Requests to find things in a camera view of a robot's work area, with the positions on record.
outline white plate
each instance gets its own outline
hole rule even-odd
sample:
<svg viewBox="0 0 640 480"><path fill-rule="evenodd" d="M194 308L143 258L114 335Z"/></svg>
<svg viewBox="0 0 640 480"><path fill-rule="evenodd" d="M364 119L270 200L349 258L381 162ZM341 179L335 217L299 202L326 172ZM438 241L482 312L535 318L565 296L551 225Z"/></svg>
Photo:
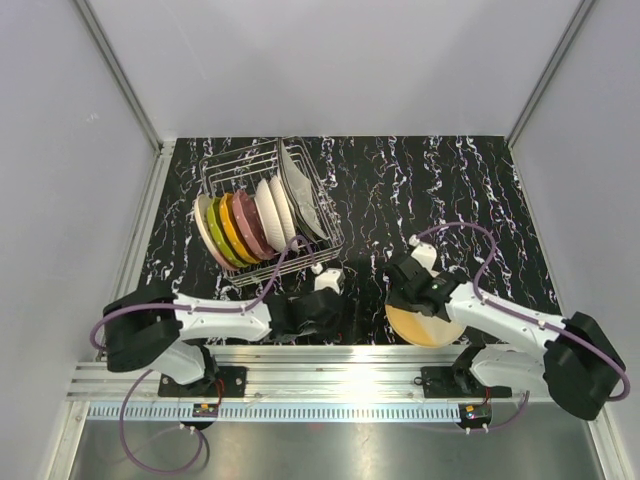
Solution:
<svg viewBox="0 0 640 480"><path fill-rule="evenodd" d="M275 202L276 209L278 210L280 224L282 225L282 230L284 232L284 239L289 243L289 240L296 236L296 227L293 224L289 201L287 200L287 194L284 193L284 187L282 186L280 177L276 175L271 179L269 182L269 190L271 190L273 201ZM291 244L291 250L294 252L299 250L297 241Z"/></svg>
<svg viewBox="0 0 640 480"><path fill-rule="evenodd" d="M273 201L269 184L264 178L258 184L254 200L256 207L258 207L258 215L264 229L264 236L267 237L267 243L276 251L283 252L287 246L287 241L284 238L278 209Z"/></svg>

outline pink plate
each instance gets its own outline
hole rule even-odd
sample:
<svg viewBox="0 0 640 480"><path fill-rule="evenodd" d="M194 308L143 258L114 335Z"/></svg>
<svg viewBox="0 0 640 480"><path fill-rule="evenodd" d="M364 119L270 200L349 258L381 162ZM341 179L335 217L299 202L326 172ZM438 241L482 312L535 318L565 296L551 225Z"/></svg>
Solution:
<svg viewBox="0 0 640 480"><path fill-rule="evenodd" d="M276 252L269 246L264 236L258 209L253 198L244 190L238 190L233 195L232 208L240 233L249 245L249 249L261 260L272 259Z"/></svg>

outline metal floor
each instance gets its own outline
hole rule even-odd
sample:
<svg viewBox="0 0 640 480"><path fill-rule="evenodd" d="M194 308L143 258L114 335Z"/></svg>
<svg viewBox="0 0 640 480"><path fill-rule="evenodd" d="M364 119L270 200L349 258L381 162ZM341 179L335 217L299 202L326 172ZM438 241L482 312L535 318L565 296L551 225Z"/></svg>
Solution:
<svg viewBox="0 0 640 480"><path fill-rule="evenodd" d="M496 420L513 413L496 405ZM129 422L136 449L166 422ZM186 479L438 480L604 479L585 422L552 404L533 404L511 427L466 436L453 425L382 423L219 423L205 430L211 454ZM197 441L176 431L147 444L138 458L156 468L190 459ZM157 479L123 460L117 423L88 421L71 479Z"/></svg>

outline yellow plate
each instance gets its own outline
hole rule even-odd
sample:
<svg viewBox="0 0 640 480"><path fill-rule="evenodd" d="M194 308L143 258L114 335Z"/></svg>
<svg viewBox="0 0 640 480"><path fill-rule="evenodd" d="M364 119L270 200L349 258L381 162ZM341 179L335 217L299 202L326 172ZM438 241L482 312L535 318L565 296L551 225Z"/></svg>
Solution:
<svg viewBox="0 0 640 480"><path fill-rule="evenodd" d="M413 345L427 348L444 347L455 342L464 332L462 325L447 323L437 317L426 317L391 305L385 305L384 309L393 331Z"/></svg>
<svg viewBox="0 0 640 480"><path fill-rule="evenodd" d="M227 234L231 246L242 260L247 263L260 263L260 260L250 253L251 250L249 250L249 246L245 243L242 235L238 234L238 224L233 216L231 202L233 202L233 195L230 193L225 193L222 200L220 200L220 219L222 220L224 233Z"/></svg>

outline plate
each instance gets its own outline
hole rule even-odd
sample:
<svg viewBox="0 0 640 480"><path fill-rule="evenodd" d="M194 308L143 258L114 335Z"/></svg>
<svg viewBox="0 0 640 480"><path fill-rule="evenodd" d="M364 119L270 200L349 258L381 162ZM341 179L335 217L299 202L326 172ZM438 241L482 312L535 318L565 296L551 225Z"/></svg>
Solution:
<svg viewBox="0 0 640 480"><path fill-rule="evenodd" d="M329 237L318 221L311 180L298 169L282 139L278 143L278 148L280 149L282 175L296 214L317 237L327 240Z"/></svg>
<svg viewBox="0 0 640 480"><path fill-rule="evenodd" d="M269 190L271 190L273 201L276 204L276 210L278 210L278 217L280 217L284 239L289 243L289 240L296 236L296 227L293 224L289 200L287 200L287 194L284 193L284 187L282 186L280 177L276 175L271 179L269 182ZM291 244L291 250L294 252L299 250L297 241Z"/></svg>
<svg viewBox="0 0 640 480"><path fill-rule="evenodd" d="M262 229L267 238L267 243L277 252L283 252L287 247L287 241L284 238L284 231L282 230L282 224L278 216L278 209L273 201L269 184L264 178L258 183L254 200L258 208L258 215L260 216L260 222L262 223Z"/></svg>
<svg viewBox="0 0 640 480"><path fill-rule="evenodd" d="M238 223L233 216L233 195L225 193L220 200L220 220L222 220L222 229L227 235L227 238L231 242L231 246L238 254L238 256L247 263L260 263L260 260L256 258L249 246L242 238L242 233L238 228Z"/></svg>
<svg viewBox="0 0 640 480"><path fill-rule="evenodd" d="M212 202L213 199L209 196L199 195L198 198L196 198L196 201L193 202L193 216L196 219L196 225L200 232L200 237L204 241L204 244L207 246L211 255L213 255L213 258L216 259L216 262L218 262L222 268L235 272L238 269L231 265L216 248L216 244L213 242L211 232L209 231L209 226L207 225L207 209Z"/></svg>
<svg viewBox="0 0 640 480"><path fill-rule="evenodd" d="M403 340L420 347L440 348L455 342L464 332L457 323L448 323L438 317L427 317L420 313L384 306L393 331Z"/></svg>
<svg viewBox="0 0 640 480"><path fill-rule="evenodd" d="M233 194L233 216L251 252L261 260L272 259L276 252L264 236L256 203L244 190Z"/></svg>
<svg viewBox="0 0 640 480"><path fill-rule="evenodd" d="M207 223L209 224L209 231L211 232L211 237L218 247L218 250L222 253L224 258L233 265L234 267L242 268L248 267L249 264L242 261L236 252L231 247L231 242L225 235L222 229L222 220L220 220L220 198L216 197L207 208Z"/></svg>

